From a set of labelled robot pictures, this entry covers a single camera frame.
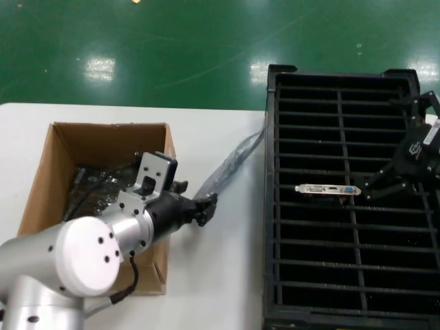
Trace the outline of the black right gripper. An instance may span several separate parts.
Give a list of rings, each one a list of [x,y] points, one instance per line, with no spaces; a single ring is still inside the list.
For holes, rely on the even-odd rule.
[[[389,100],[408,117],[409,130],[397,147],[393,163],[370,177],[354,176],[367,201],[389,200],[413,194],[412,182],[439,189],[439,97],[434,91]]]

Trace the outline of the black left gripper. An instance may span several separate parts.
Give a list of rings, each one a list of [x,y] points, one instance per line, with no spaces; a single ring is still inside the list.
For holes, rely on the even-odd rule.
[[[146,205],[146,212],[153,223],[153,240],[161,240],[178,231],[184,224],[191,223],[197,209],[200,210],[196,215],[199,227],[204,227],[213,218],[218,194],[208,194],[193,201],[182,196],[187,187],[187,181],[174,181],[169,190]]]

